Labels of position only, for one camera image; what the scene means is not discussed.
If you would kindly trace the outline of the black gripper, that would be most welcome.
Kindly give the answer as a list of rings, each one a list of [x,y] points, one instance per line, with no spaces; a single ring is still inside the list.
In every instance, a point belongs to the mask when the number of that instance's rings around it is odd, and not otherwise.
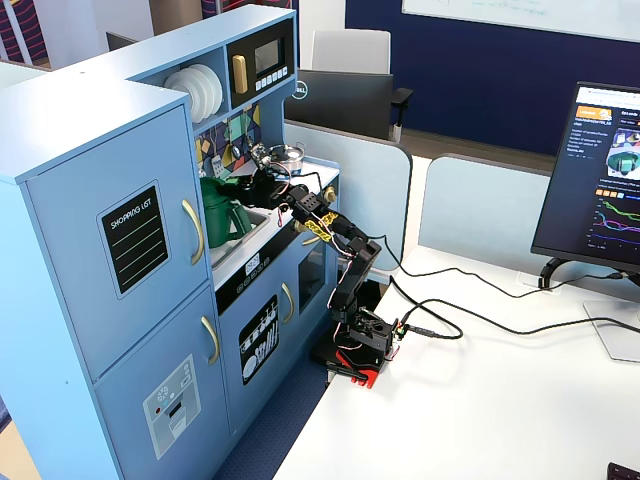
[[[271,173],[258,171],[252,175],[231,176],[226,186],[219,186],[220,195],[238,201],[244,206],[276,209],[290,189],[290,183],[279,181]]]

